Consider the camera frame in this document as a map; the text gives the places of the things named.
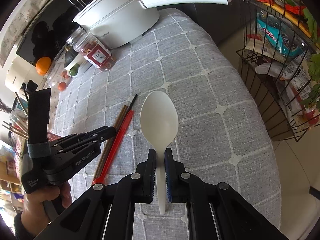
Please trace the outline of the person's left hand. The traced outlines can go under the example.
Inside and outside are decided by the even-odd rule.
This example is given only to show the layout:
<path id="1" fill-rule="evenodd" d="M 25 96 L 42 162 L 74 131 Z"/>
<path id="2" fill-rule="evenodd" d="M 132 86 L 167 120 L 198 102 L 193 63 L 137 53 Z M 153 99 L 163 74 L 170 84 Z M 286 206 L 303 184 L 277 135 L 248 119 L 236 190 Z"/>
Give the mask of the person's left hand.
<path id="1" fill-rule="evenodd" d="M 24 228 L 33 236 L 37 236 L 49 224 L 43 202 L 62 197 L 62 206 L 66 209 L 72 203 L 71 186 L 68 182 L 60 186 L 45 186 L 24 196 L 24 207 L 21 222 Z"/>

